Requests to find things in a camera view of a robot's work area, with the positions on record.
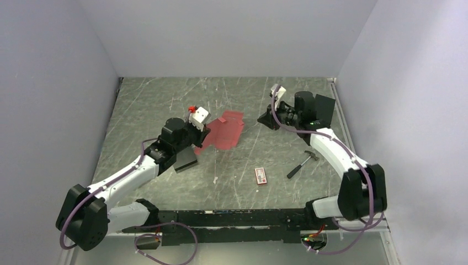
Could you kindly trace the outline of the aluminium frame rail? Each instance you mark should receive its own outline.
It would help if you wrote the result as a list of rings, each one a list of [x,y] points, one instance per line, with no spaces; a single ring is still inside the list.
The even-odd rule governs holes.
[[[357,230],[360,232],[364,230],[365,223],[368,221],[369,218],[363,218],[363,221],[360,220],[353,220],[348,221],[344,218],[335,218],[335,221],[338,223],[339,226],[344,227],[348,230]],[[385,232],[389,231],[389,226],[385,218],[383,218],[377,225],[365,229],[365,232]]]

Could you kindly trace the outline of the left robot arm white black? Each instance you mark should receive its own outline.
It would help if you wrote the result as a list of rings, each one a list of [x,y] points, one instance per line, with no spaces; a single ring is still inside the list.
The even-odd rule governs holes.
[[[159,222],[155,205],[146,199],[125,206],[117,203],[173,166],[178,153],[193,145],[201,147],[210,132],[208,118],[207,114],[191,114],[187,120],[168,119],[161,134],[150,139],[148,147],[142,146],[141,154],[129,165],[88,187],[73,186],[56,220],[61,248],[78,246],[89,251],[107,234],[130,227],[153,231]]]

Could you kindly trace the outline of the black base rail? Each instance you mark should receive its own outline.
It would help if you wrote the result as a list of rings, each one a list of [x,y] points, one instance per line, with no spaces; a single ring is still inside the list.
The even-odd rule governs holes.
[[[337,230],[331,218],[319,219],[308,208],[243,210],[161,210],[127,233],[160,232],[163,246],[192,243],[300,243],[309,232],[323,235]]]

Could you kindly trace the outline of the black box near left arm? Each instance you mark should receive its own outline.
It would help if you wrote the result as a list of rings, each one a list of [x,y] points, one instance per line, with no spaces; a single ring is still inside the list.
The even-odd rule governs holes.
[[[198,164],[197,156],[191,147],[187,147],[177,154],[177,160],[173,164],[176,173],[181,173]]]

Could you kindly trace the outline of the small red white box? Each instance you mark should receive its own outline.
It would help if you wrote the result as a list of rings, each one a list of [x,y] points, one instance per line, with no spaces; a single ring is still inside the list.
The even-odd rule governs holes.
[[[254,173],[255,173],[256,182],[258,185],[267,184],[267,177],[266,177],[266,173],[263,167],[255,168]]]

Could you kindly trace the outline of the black box near right wall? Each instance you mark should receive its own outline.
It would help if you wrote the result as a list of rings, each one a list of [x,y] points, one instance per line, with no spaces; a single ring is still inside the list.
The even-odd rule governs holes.
[[[328,126],[331,125],[336,100],[320,94],[315,95],[316,118]]]

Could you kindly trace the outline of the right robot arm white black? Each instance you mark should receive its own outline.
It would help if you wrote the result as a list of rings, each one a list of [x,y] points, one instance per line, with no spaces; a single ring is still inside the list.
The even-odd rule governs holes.
[[[272,130],[284,128],[317,151],[341,179],[336,196],[315,199],[306,204],[307,227],[317,229],[330,218],[357,220],[387,209],[385,171],[371,165],[348,148],[331,128],[336,101],[333,98],[299,91],[293,105],[281,100],[286,92],[274,86],[267,110],[257,121]]]

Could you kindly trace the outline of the red cardboard paper box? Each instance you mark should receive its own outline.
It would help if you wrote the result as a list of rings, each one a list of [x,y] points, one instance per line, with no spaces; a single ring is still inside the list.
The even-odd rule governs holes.
[[[219,150],[230,150],[237,146],[244,128],[243,112],[226,110],[222,116],[207,125],[211,131],[204,139],[202,147],[196,147],[194,153],[200,155],[209,146]]]

